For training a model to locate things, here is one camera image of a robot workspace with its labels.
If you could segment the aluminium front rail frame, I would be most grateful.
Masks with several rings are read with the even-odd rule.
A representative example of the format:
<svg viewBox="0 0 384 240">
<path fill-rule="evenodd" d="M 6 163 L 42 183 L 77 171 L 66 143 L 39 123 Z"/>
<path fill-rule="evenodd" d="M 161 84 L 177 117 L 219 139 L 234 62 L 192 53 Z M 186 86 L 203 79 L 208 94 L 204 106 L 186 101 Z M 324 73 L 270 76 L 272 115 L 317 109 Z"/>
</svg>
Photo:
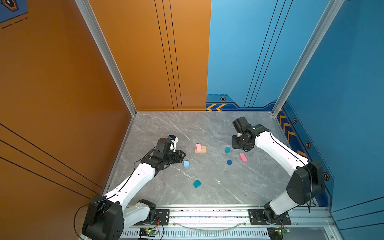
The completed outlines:
<svg viewBox="0 0 384 240">
<path fill-rule="evenodd" d="M 270 240 L 267 228 L 287 228 L 291 232 L 283 240 L 341 240 L 342 234 L 326 208 L 296 207 L 288 211 L 292 224 L 251 225 L 248 210 L 261 209 L 249 205 L 170 206 L 167 226 L 135 225 L 125 228 L 119 240 L 143 240 L 139 230 L 157 229 L 154 240 Z"/>
</svg>

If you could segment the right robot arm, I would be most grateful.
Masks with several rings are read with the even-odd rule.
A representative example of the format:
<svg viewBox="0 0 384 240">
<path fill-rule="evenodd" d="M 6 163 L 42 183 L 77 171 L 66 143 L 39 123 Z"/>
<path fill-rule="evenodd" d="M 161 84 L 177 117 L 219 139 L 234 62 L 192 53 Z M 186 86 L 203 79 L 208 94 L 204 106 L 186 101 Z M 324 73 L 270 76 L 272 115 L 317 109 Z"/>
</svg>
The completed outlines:
<svg viewBox="0 0 384 240">
<path fill-rule="evenodd" d="M 249 152 L 254 147 L 262 149 L 278 162 L 289 174 L 286 189 L 264 206 L 262 220 L 273 225 L 280 223 L 288 211 L 308 204 L 325 190 L 324 168 L 319 161 L 310 161 L 295 153 L 279 141 L 261 124 L 252 126 L 245 117 L 233 121 L 237 134 L 232 137 L 232 148 Z"/>
</svg>

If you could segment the left green circuit board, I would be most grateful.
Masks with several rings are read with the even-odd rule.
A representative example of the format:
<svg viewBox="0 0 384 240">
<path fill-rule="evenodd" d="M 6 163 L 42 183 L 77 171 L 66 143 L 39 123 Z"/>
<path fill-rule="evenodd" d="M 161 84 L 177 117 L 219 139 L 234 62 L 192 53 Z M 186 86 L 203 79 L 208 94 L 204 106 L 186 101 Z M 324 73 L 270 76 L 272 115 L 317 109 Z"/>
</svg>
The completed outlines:
<svg viewBox="0 0 384 240">
<path fill-rule="evenodd" d="M 159 234 L 159 231 L 157 229 L 141 228 L 139 230 L 138 238 L 144 239 L 144 240 L 153 240 L 158 236 L 158 234 Z"/>
</svg>

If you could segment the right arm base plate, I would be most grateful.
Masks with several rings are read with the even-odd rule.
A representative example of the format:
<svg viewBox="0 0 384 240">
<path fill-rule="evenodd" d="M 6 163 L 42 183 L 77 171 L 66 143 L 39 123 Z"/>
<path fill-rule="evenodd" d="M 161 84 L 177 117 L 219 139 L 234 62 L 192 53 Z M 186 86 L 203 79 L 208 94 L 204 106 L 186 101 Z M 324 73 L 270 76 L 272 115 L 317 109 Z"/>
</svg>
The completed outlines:
<svg viewBox="0 0 384 240">
<path fill-rule="evenodd" d="M 288 212 L 276 215 L 270 210 L 265 209 L 249 209 L 249 219 L 251 225 L 286 225 L 292 224 Z"/>
</svg>

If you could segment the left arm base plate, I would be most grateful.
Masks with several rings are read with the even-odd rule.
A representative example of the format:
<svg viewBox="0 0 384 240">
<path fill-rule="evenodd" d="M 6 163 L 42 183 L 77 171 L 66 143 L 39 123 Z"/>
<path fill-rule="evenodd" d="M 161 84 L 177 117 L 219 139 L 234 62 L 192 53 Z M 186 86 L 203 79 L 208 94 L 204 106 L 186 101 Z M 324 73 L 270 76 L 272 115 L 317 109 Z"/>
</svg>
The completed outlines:
<svg viewBox="0 0 384 240">
<path fill-rule="evenodd" d="M 151 220 L 145 220 L 140 222 L 140 225 L 149 225 L 154 226 L 157 224 L 167 226 L 170 220 L 170 210 L 169 209 L 156 209 L 155 215 Z"/>
</svg>

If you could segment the aluminium corner post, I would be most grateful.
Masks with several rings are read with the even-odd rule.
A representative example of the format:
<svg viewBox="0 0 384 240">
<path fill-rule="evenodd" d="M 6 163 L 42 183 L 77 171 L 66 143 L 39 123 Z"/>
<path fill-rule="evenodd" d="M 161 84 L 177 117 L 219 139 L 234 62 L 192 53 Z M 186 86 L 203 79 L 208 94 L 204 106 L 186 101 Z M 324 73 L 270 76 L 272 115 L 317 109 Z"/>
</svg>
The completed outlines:
<svg viewBox="0 0 384 240">
<path fill-rule="evenodd" d="M 104 33 L 100 27 L 97 17 L 92 9 L 91 3 L 86 0 L 75 0 L 83 19 L 85 20 L 88 29 L 110 71 L 111 76 L 130 112 L 135 117 L 137 115 L 137 109 L 129 93 L 127 85 L 123 79 L 123 76 L 119 70 L 119 67 L 115 61 L 115 58 L 111 52 L 111 49 L 107 43 Z"/>
<path fill-rule="evenodd" d="M 279 95 L 278 100 L 276 101 L 276 104 L 272 110 L 272 114 L 274 117 L 276 117 L 282 109 L 284 103 L 286 102 L 295 85 L 297 84 L 298 80 L 300 79 L 302 73 L 310 62 L 313 54 L 317 50 L 319 44 L 327 33 L 329 27 L 331 26 L 344 2 L 344 0 L 331 0 L 327 4 L 327 7 L 325 8 L 298 62 L 296 63 L 281 94 Z"/>
</svg>

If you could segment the green circuit board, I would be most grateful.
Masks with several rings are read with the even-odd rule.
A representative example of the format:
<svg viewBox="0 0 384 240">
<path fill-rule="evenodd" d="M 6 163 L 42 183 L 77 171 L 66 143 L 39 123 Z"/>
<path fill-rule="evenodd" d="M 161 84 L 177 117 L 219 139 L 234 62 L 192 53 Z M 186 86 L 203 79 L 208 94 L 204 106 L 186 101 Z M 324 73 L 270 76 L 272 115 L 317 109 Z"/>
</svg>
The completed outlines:
<svg viewBox="0 0 384 240">
<path fill-rule="evenodd" d="M 283 240 L 284 235 L 290 233 L 291 231 L 287 228 L 267 228 L 268 235 L 271 240 Z"/>
<path fill-rule="evenodd" d="M 159 234 L 159 231 L 157 229 L 141 228 L 139 230 L 138 238 L 144 239 L 144 240 L 153 240 L 158 236 L 158 234 Z"/>
</svg>

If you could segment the right green circuit board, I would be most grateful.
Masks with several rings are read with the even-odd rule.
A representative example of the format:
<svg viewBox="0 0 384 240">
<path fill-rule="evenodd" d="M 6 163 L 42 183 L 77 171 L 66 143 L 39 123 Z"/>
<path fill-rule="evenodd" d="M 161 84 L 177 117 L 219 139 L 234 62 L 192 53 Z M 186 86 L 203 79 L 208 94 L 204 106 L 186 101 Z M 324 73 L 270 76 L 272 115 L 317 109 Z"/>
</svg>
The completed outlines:
<svg viewBox="0 0 384 240">
<path fill-rule="evenodd" d="M 284 235 L 290 233 L 291 231 L 287 228 L 267 228 L 268 235 L 271 240 L 283 240 Z"/>
</svg>

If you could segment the left aluminium corner post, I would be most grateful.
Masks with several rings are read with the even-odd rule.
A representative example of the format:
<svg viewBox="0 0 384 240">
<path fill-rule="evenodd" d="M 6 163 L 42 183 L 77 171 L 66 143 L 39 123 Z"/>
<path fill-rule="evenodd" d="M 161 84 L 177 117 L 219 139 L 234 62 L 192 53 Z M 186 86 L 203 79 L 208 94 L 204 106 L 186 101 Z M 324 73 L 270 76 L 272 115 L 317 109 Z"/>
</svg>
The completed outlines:
<svg viewBox="0 0 384 240">
<path fill-rule="evenodd" d="M 110 71 L 111 76 L 130 112 L 135 117 L 137 115 L 137 109 L 129 93 L 127 85 L 123 79 L 123 76 L 119 70 L 119 67 L 115 61 L 115 58 L 111 52 L 111 49 L 107 43 L 104 33 L 100 27 L 97 17 L 92 9 L 91 3 L 86 0 L 75 0 L 83 19 L 85 20 L 88 29 Z"/>
</svg>

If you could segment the right aluminium corner post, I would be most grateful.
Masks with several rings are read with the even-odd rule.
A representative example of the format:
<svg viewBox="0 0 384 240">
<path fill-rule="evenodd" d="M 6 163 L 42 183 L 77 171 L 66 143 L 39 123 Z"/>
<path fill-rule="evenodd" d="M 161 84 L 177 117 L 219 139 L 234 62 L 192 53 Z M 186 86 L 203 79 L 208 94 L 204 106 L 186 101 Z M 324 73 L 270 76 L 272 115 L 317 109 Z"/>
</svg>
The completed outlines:
<svg viewBox="0 0 384 240">
<path fill-rule="evenodd" d="M 331 0 L 327 4 L 327 7 L 325 8 L 298 62 L 296 63 L 281 94 L 279 95 L 278 100 L 276 101 L 276 104 L 272 110 L 272 114 L 274 117 L 276 117 L 282 109 L 284 103 L 286 102 L 295 85 L 297 84 L 298 80 L 300 79 L 302 73 L 310 62 L 313 54 L 317 50 L 319 44 L 327 33 L 329 27 L 331 26 L 344 2 L 344 0 Z"/>
</svg>

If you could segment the engraved wood plank block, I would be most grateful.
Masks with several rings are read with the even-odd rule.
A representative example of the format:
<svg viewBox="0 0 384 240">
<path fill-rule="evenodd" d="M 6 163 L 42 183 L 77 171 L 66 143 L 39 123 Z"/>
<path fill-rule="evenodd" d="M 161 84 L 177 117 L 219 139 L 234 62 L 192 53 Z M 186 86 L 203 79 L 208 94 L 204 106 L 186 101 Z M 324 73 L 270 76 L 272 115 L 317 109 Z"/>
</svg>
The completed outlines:
<svg viewBox="0 0 384 240">
<path fill-rule="evenodd" d="M 201 152 L 198 152 L 197 150 L 195 150 L 195 153 L 196 153 L 196 154 L 206 154 L 206 153 L 207 153 L 207 150 L 202 150 Z"/>
</svg>

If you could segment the dark pink rectangular block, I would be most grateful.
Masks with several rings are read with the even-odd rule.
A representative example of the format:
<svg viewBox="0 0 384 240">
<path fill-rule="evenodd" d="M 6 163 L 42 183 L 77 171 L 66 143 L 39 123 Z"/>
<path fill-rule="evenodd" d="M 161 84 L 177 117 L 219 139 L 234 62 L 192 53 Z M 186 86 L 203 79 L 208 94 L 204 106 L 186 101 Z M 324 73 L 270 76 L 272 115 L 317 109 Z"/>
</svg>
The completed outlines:
<svg viewBox="0 0 384 240">
<path fill-rule="evenodd" d="M 246 163 L 248 161 L 248 159 L 246 158 L 244 153 L 240 153 L 239 156 L 240 156 L 243 163 Z"/>
</svg>

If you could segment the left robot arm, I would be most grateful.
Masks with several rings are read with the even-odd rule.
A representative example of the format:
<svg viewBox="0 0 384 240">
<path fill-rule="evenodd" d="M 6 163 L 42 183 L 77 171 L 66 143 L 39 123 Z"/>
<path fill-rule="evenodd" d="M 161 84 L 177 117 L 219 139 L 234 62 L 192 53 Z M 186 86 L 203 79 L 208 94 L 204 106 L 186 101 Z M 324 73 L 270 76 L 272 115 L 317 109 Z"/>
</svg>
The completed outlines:
<svg viewBox="0 0 384 240">
<path fill-rule="evenodd" d="M 172 164 L 183 162 L 186 154 L 177 150 L 178 138 L 170 135 L 160 138 L 157 145 L 134 163 L 134 170 L 116 188 L 107 194 L 97 195 L 87 205 L 80 239 L 118 240 L 124 229 L 137 223 L 151 224 L 156 217 L 156 205 L 140 200 L 129 207 L 133 197 L 160 171 Z"/>
</svg>

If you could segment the light pink rectangular block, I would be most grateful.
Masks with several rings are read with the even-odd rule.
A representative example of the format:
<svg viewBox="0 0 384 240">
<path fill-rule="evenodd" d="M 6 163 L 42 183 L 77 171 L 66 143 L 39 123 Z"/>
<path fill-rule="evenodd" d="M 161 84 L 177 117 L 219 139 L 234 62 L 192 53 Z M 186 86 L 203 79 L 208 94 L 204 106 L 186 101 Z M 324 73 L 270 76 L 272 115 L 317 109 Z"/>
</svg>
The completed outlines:
<svg viewBox="0 0 384 240">
<path fill-rule="evenodd" d="M 201 151 L 202 151 L 201 144 L 196 144 L 196 150 L 197 150 L 198 152 L 201 152 Z"/>
</svg>

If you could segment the teal cube block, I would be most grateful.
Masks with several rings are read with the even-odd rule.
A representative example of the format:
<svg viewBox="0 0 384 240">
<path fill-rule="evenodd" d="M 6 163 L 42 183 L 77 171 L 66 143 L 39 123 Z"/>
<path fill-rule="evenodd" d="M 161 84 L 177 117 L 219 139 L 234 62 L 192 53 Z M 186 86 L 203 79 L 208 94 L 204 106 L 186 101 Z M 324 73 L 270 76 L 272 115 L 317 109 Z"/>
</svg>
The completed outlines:
<svg viewBox="0 0 384 240">
<path fill-rule="evenodd" d="M 197 189 L 198 187 L 200 187 L 202 185 L 202 183 L 199 181 L 199 180 L 196 180 L 194 183 L 193 183 L 193 186 Z"/>
</svg>

